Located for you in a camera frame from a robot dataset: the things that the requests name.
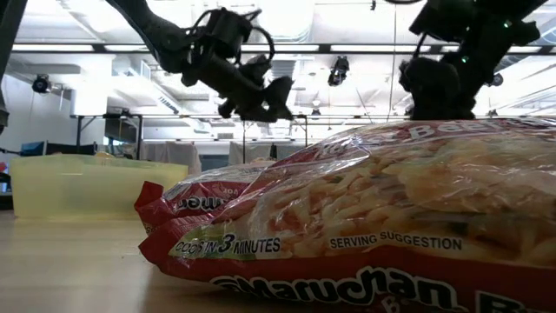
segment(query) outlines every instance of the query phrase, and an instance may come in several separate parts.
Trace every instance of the white wall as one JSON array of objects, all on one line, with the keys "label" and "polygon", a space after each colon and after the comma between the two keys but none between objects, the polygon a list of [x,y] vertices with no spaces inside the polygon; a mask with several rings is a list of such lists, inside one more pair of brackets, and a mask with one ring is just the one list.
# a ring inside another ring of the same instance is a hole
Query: white wall
[{"label": "white wall", "polygon": [[[59,96],[36,94],[28,83],[10,76],[4,76],[2,91],[10,120],[0,136],[0,147],[20,150],[22,143],[39,141],[76,144],[77,120],[70,118],[70,101],[60,103]],[[102,143],[103,138],[104,121],[95,120],[83,131],[81,143]],[[0,154],[0,162],[12,157]]]}]

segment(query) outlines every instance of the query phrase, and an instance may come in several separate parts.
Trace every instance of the translucent plastic bin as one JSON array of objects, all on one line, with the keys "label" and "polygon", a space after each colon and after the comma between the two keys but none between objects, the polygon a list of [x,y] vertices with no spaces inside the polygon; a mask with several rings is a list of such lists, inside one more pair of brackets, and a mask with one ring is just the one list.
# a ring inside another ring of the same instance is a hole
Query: translucent plastic bin
[{"label": "translucent plastic bin", "polygon": [[10,165],[16,216],[55,219],[137,219],[133,203],[143,182],[169,189],[184,165],[99,156],[34,156]]}]

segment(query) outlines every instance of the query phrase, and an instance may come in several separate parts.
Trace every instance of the ceiling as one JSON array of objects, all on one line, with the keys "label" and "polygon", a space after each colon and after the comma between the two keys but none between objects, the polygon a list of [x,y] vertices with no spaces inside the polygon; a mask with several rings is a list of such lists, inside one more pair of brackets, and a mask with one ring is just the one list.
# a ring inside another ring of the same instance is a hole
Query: ceiling
[{"label": "ceiling", "polygon": [[[267,29],[275,41],[296,43],[379,43],[415,44],[418,38],[407,29],[422,4],[398,5],[361,0],[158,0],[149,1],[157,14],[182,27],[190,26],[207,9],[226,6],[248,12],[261,8],[257,23]],[[545,33],[556,30],[556,0],[533,13]],[[252,36],[260,43],[260,36]],[[141,43],[139,36],[115,10],[103,0],[29,0],[19,43]],[[75,83],[92,83],[98,55],[14,54],[12,65],[74,64],[83,71],[69,76],[54,76],[56,83],[71,87]],[[167,97],[184,114],[215,114],[216,94],[202,83],[185,88],[180,76],[169,75],[149,55],[109,56],[119,67],[143,64],[150,68],[145,77],[116,76],[111,80],[113,93],[109,105],[127,107],[142,113],[168,114],[160,105],[160,95]],[[405,56],[348,55],[351,71],[340,87],[330,88],[327,78],[334,55],[276,55],[269,77],[290,75],[295,80],[288,106],[294,113],[309,114],[318,106],[323,115],[403,115],[411,97],[397,83],[397,68]],[[477,96],[476,114],[485,115],[498,109],[501,115],[555,114],[553,96],[554,57],[527,57],[500,73],[505,82],[500,87],[483,88]]]}]

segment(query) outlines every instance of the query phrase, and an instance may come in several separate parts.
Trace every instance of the desk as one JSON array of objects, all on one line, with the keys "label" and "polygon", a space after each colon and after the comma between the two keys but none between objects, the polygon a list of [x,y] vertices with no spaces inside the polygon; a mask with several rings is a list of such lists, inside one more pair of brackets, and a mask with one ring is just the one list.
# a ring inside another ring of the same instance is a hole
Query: desk
[{"label": "desk", "polygon": [[0,308],[9,313],[307,312],[165,276],[139,221],[45,222],[0,211]]}]

